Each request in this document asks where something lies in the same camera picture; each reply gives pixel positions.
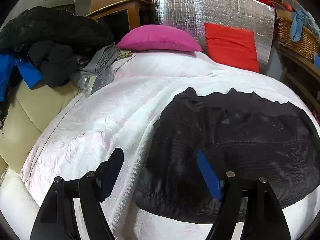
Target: silver insulation sheet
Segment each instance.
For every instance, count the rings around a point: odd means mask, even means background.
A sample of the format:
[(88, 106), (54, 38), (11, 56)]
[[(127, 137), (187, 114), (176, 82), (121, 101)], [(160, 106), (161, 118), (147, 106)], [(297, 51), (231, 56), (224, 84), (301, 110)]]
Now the silver insulation sheet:
[(266, 73), (273, 38), (274, 9), (255, 0), (151, 0), (155, 23), (190, 33), (207, 52), (204, 23), (254, 32), (260, 73)]

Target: blue jacket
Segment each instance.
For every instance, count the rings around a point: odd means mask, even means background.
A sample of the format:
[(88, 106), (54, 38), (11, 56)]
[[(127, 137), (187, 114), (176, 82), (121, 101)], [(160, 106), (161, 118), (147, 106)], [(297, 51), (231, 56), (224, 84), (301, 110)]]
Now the blue jacket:
[(0, 53), (0, 101), (4, 101), (4, 94), (8, 86), (9, 78), (14, 67), (18, 67), (22, 78), (31, 89), (38, 81), (42, 79), (39, 70), (27, 62), (19, 58), (7, 54)]

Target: wicker basket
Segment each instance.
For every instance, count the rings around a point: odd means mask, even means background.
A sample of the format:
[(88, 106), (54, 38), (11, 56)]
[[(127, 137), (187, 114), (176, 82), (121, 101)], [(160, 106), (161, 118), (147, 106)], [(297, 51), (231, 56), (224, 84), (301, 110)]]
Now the wicker basket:
[(300, 41), (294, 42), (290, 38), (292, 20), (277, 17), (276, 21), (278, 23), (278, 36), (280, 44), (313, 62), (314, 53), (318, 52), (320, 45), (320, 41), (316, 38), (316, 36), (304, 26)]

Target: clear plastic packaging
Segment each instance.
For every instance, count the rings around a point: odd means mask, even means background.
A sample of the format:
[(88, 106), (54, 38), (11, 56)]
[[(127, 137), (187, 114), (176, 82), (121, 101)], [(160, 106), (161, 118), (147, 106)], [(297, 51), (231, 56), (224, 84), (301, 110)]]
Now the clear plastic packaging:
[(110, 84), (114, 79), (114, 71), (111, 67), (85, 77), (80, 85), (80, 89), (85, 97)]

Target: screw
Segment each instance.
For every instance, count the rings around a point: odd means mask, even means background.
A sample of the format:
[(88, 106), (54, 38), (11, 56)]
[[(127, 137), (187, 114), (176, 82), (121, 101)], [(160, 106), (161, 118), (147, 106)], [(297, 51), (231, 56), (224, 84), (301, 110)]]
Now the screw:
[(88, 178), (92, 178), (92, 177), (94, 177), (96, 175), (96, 172), (95, 171), (89, 171), (86, 175), (87, 175)]
[(262, 183), (266, 183), (267, 182), (267, 179), (265, 177), (260, 177), (259, 180)]
[(235, 176), (235, 173), (233, 171), (227, 171), (226, 172), (226, 175), (229, 177), (229, 178), (233, 178)]
[(54, 181), (55, 183), (58, 183), (58, 182), (60, 182), (61, 180), (62, 180), (62, 178), (61, 178), (60, 176), (58, 176), (58, 177), (55, 177), (53, 181)]

